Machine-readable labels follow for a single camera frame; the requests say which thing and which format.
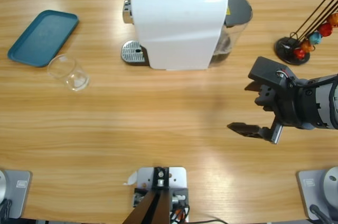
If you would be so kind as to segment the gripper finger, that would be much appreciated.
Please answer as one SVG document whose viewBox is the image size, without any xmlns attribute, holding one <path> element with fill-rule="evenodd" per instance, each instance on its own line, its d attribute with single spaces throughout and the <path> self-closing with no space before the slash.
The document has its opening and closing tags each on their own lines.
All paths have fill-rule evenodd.
<svg viewBox="0 0 338 224">
<path fill-rule="evenodd" d="M 230 123 L 227 125 L 229 129 L 244 137 L 260 138 L 271 142 L 271 129 L 268 127 L 260 127 L 258 125 L 248 125 L 245 123 Z"/>
<path fill-rule="evenodd" d="M 245 87 L 245 90 L 246 91 L 260 92 L 261 91 L 261 84 L 259 82 L 253 81 Z"/>
</svg>

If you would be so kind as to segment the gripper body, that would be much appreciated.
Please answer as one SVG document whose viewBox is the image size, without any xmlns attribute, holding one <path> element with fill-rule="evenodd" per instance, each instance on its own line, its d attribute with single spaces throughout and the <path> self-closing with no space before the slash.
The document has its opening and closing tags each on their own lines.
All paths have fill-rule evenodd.
<svg viewBox="0 0 338 224">
<path fill-rule="evenodd" d="M 318 87 L 317 80 L 281 80 L 278 85 L 271 81 L 255 81 L 255 91 L 258 92 L 255 103 L 275 114 L 270 128 L 255 126 L 255 138 L 276 144 L 284 127 L 320 128 L 318 110 L 321 105 L 315 97 Z"/>
</svg>

